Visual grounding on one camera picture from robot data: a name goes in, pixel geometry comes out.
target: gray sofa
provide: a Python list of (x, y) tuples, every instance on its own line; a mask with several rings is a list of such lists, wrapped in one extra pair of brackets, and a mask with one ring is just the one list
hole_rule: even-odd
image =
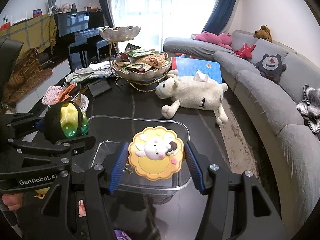
[[(295, 50), (278, 42), (258, 40), (252, 33), (234, 31), (232, 38), (233, 50), (245, 42), (248, 46), (256, 44), (252, 59), (244, 60), (231, 50), (202, 41), (194, 43), (192, 39), (185, 43), (183, 39), (175, 43), (167, 39), (164, 51), (220, 63), (223, 79), (248, 113), (268, 153), (279, 189), (282, 220), (293, 236), (320, 196), (320, 136), (311, 132), (296, 109), (303, 99), (304, 84), (320, 88), (320, 68)], [(279, 84), (262, 77), (256, 69), (264, 54), (280, 54), (287, 65)]]

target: number 1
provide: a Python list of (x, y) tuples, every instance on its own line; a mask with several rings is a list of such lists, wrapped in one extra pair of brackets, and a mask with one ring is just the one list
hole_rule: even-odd
[(205, 98), (201, 100), (202, 105), (200, 107), (204, 107)]

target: brown teddy bear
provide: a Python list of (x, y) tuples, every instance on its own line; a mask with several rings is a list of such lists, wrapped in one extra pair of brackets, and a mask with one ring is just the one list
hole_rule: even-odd
[(264, 40), (272, 42), (270, 30), (266, 25), (262, 25), (260, 30), (255, 31), (253, 36), (257, 37), (258, 39), (264, 39)]

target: striped star pillow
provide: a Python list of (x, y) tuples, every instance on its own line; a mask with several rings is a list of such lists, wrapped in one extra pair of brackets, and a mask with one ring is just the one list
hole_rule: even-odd
[(320, 88), (304, 85), (303, 96), (304, 100), (298, 103), (297, 110), (308, 120), (310, 130), (317, 135), (320, 132)]

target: pink floral pouch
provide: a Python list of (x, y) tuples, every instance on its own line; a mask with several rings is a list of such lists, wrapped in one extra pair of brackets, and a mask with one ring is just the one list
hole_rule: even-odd
[(58, 99), (62, 92), (63, 92), (62, 87), (55, 87), (55, 86), (49, 87), (44, 97), (42, 98), (42, 101), (41, 101), (42, 104), (53, 106), (55, 103), (58, 102)]

